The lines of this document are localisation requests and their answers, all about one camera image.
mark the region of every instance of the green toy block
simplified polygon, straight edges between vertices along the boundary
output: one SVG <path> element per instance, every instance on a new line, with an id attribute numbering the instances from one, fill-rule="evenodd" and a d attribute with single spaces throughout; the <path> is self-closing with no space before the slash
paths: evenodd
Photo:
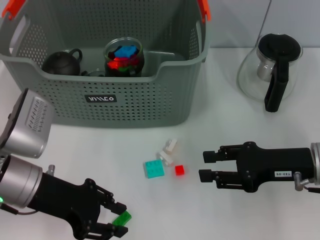
<path id="1" fill-rule="evenodd" d="M 128 213 L 127 211 L 125 211 L 124 213 L 122 213 L 120 216 L 118 216 L 114 221 L 113 221 L 113 225 L 116 226 L 125 226 L 127 224 L 127 222 L 129 222 L 129 220 L 131 219 L 131 215 L 130 213 Z"/>
<path id="2" fill-rule="evenodd" d="M 148 179 L 161 177 L 165 175 L 164 167 L 160 159 L 154 161 L 147 161 L 145 163 L 145 170 Z"/>

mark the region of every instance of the teapot handle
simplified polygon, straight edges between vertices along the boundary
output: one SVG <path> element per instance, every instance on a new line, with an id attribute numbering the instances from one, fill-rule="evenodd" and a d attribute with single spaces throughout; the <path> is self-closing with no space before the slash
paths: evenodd
<path id="1" fill-rule="evenodd" d="M 77 58 L 77 61 L 80 63 L 81 62 L 81 60 L 82 60 L 82 51 L 79 49 L 79 48 L 75 48 L 75 49 L 73 49 L 73 50 L 71 50 L 70 52 L 69 52 L 69 54 L 70 55 L 73 55 L 74 53 L 76 53 L 76 52 L 78 52 L 79 53 L 79 57 Z"/>
<path id="2" fill-rule="evenodd" d="M 270 113 L 278 111 L 289 81 L 289 61 L 279 57 L 276 61 L 268 91 L 264 98 L 265 110 Z"/>

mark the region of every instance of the white table surface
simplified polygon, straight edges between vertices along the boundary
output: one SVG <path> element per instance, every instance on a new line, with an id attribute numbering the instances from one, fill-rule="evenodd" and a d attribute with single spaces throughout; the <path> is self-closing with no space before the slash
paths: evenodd
<path id="1" fill-rule="evenodd" d="M 237 71 L 248 51 L 210 49 L 185 123 L 147 129 L 53 125 L 41 158 L 28 161 L 45 171 L 54 164 L 55 176 L 73 184 L 92 178 L 113 192 L 132 215 L 123 240 L 319 239 L 319 194 L 297 192 L 293 182 L 264 183 L 256 193 L 200 182 L 199 169 L 237 169 L 234 161 L 204 164 L 203 151 L 246 141 L 262 148 L 301 148 L 320 142 L 320 48 L 304 50 L 299 81 L 277 113 L 266 112 L 262 103 L 237 89 Z M 1 69 L 0 131 L 20 94 L 3 63 Z M 175 158 L 187 167 L 187 174 L 177 178 L 173 168 L 165 168 L 164 177 L 147 179 L 143 163 L 154 160 L 169 138 L 178 138 Z M 103 209 L 99 219 L 108 223 L 115 217 Z M 69 224 L 59 218 L 0 211 L 0 239 L 74 237 Z"/>

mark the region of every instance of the red cube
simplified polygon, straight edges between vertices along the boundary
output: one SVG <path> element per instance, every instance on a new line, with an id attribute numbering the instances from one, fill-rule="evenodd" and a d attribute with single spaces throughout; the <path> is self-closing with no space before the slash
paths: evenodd
<path id="1" fill-rule="evenodd" d="M 185 169 L 183 165 L 175 166 L 175 175 L 177 176 L 185 175 Z"/>

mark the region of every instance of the gray plastic basket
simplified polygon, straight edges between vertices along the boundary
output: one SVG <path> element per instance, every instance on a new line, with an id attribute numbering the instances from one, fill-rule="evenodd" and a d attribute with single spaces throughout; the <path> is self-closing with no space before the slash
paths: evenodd
<path id="1" fill-rule="evenodd" d="M 6 12 L 1 19 L 0 59 L 21 90 L 36 91 L 54 105 L 55 123 L 103 128 L 177 125 L 190 113 L 209 48 L 209 21 L 198 2 L 26 0 L 16 16 Z M 82 71 L 104 70 L 105 45 L 121 37 L 141 41 L 142 77 L 65 76 L 41 70 L 47 56 L 73 48 L 83 52 Z M 10 50 L 12 38 L 16 43 Z"/>

